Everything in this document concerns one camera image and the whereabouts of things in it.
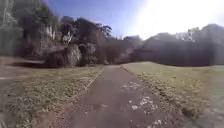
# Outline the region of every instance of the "dirt path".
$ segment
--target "dirt path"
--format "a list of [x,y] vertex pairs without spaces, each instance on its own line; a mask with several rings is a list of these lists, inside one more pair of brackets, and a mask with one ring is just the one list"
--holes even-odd
[[61,117],[57,128],[180,128],[182,116],[134,75],[120,67],[105,69]]

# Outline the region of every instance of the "blue sky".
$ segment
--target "blue sky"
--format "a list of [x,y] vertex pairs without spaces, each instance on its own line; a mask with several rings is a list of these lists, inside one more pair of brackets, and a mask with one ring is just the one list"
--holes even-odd
[[84,17],[110,25],[113,34],[125,36],[145,0],[46,0],[59,16]]
[[45,0],[59,16],[84,17],[112,27],[115,36],[147,39],[209,23],[224,26],[224,0]]

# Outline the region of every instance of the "sunlight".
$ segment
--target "sunlight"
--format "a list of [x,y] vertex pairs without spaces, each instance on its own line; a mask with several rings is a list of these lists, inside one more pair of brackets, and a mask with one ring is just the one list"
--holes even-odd
[[147,0],[129,35],[146,39],[159,32],[183,32],[208,23],[220,23],[224,0]]

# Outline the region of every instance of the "grassy field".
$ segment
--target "grassy field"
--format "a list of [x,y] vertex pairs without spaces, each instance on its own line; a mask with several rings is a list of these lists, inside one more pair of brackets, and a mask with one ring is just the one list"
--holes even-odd
[[9,128],[15,124],[29,128],[36,112],[50,111],[84,91],[101,70],[102,67],[16,68],[16,77],[0,80],[0,114],[7,116]]
[[151,62],[125,64],[163,98],[181,108],[188,117],[198,117],[224,105],[224,66],[173,67]]

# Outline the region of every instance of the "grass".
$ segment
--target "grass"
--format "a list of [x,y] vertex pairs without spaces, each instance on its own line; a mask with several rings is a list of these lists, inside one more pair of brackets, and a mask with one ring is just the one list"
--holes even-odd
[[7,115],[8,127],[30,128],[36,112],[54,106],[84,91],[102,67],[66,69],[17,69],[19,75],[0,80],[0,112]]
[[123,68],[136,74],[189,117],[197,118],[205,108],[210,108],[215,101],[212,97],[219,97],[218,102],[222,99],[223,66],[173,67],[143,62],[125,64]]

